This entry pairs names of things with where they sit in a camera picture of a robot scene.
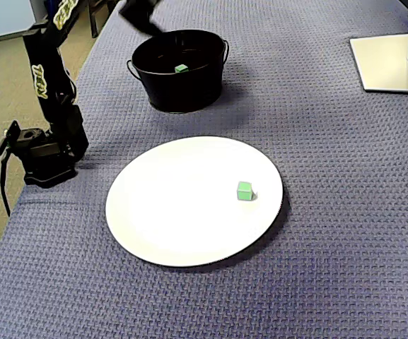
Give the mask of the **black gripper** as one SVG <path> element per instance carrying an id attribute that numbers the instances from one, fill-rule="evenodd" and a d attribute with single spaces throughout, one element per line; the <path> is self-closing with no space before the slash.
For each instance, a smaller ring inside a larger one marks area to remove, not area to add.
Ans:
<path id="1" fill-rule="evenodd" d="M 119 14 L 137 30 L 143 30 L 147 35 L 159 35 L 163 30 L 151 22 L 157 3 L 151 0 L 127 0 Z"/>

